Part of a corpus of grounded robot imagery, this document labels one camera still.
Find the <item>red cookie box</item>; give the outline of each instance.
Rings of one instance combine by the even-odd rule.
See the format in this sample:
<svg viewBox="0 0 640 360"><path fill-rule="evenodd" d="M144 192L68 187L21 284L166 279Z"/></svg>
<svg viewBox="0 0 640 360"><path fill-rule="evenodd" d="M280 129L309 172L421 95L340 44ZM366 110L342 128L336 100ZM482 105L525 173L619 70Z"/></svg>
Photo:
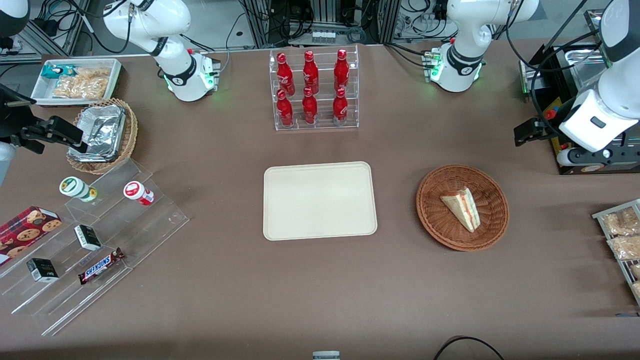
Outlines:
<svg viewBox="0 0 640 360"><path fill-rule="evenodd" d="M61 224L58 214L31 206L0 225L0 266Z"/></svg>

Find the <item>sandwich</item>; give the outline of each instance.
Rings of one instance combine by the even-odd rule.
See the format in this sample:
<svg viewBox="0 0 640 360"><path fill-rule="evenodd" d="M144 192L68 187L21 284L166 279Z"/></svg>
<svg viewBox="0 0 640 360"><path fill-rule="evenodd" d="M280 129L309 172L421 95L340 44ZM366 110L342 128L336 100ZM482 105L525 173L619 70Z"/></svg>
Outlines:
<svg viewBox="0 0 640 360"><path fill-rule="evenodd" d="M471 233L480 227L480 215L478 215L476 202L469 188L465 187L457 192L447 192L440 197L440 200Z"/></svg>

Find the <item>red bottle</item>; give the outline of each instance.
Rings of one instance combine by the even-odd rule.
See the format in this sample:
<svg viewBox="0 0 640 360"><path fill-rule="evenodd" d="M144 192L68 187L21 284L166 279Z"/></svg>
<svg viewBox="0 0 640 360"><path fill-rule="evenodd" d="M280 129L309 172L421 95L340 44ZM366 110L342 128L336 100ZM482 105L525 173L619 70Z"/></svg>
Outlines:
<svg viewBox="0 0 640 360"><path fill-rule="evenodd" d="M349 84L349 63L347 63L347 51L338 50L338 61L333 68L333 87L338 90L340 87L346 88Z"/></svg>
<svg viewBox="0 0 640 360"><path fill-rule="evenodd" d="M305 122L309 125L316 123L318 119L318 102L313 90L309 86L305 88L305 98L302 99L302 108L305 111Z"/></svg>
<svg viewBox="0 0 640 360"><path fill-rule="evenodd" d="M293 96L296 93L296 87L293 85L293 71L287 63L287 56L284 53L279 53L276 56L278 60L278 82L280 88L287 92L288 96Z"/></svg>
<svg viewBox="0 0 640 360"><path fill-rule="evenodd" d="M320 91L320 79L318 76L318 65L314 61L314 52L309 50L305 51L305 67L302 69L302 74L305 76L305 86L311 88L314 95Z"/></svg>
<svg viewBox="0 0 640 360"><path fill-rule="evenodd" d="M335 91L335 99L333 100L333 123L336 126L342 126L347 122L347 99L344 97L344 88L340 87Z"/></svg>
<svg viewBox="0 0 640 360"><path fill-rule="evenodd" d="M276 102L276 107L278 108L278 116L280 117L280 121L282 122L282 126L284 127L292 127L293 126L293 108L291 107L291 103L287 99L287 94L282 89L278 89L276 92L278 96L278 102Z"/></svg>

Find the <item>brown wicker basket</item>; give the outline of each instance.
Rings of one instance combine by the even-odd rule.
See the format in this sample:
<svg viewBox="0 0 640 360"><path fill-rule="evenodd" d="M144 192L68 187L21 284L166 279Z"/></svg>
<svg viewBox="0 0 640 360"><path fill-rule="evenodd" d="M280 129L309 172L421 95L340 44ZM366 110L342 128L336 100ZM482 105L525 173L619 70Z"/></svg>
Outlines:
<svg viewBox="0 0 640 360"><path fill-rule="evenodd" d="M440 200L441 194L464 187L474 196L480 227L470 233ZM466 165L445 165L422 179L415 197L418 216L436 240L460 251L484 250L507 230L509 205L500 186L487 174Z"/></svg>
<svg viewBox="0 0 640 360"><path fill-rule="evenodd" d="M109 99L101 102L96 102L95 104L91 104L89 106L107 106L107 105L118 105L125 109L127 112L127 118L125 120L125 128L122 133L122 141L120 142L120 154L116 158L116 160L110 163L81 163L79 161L73 160L67 155L67 161L73 166L74 169L89 172L94 175L102 175L105 172L109 171L111 168L116 166L122 160L126 160L131 156L134 147L136 146L136 137L138 135L138 119L136 119L136 114L133 113L129 105L120 100L120 99ZM80 114L76 116L76 120L74 121L74 125L78 124L80 120Z"/></svg>

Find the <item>brown tablecloth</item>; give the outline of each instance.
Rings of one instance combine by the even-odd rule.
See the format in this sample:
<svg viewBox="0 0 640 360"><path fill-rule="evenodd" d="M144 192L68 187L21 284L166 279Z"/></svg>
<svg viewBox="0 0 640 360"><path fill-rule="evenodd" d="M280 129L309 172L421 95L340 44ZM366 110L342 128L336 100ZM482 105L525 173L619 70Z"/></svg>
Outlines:
<svg viewBox="0 0 640 360"><path fill-rule="evenodd" d="M541 43L516 44L530 56ZM275 360L335 349L347 360L430 359L461 334L507 359L638 357L640 319L614 317L634 300L590 217L640 197L638 176L563 177L548 143L514 147L513 127L534 110L506 42L492 44L462 94L426 84L382 46L359 49L361 125L343 133L276 133L268 51L232 54L219 92L195 103L167 91L151 57L120 58L118 95L140 123L133 158L192 220L52 338L2 312L0 358ZM69 120L78 111L35 109ZM371 165L378 231L267 241L265 169L338 161ZM484 170L509 200L509 229L486 251L449 250L417 218L420 180L448 163ZM73 171L60 145L19 151L0 222L32 204L60 207L69 175L95 179Z"/></svg>

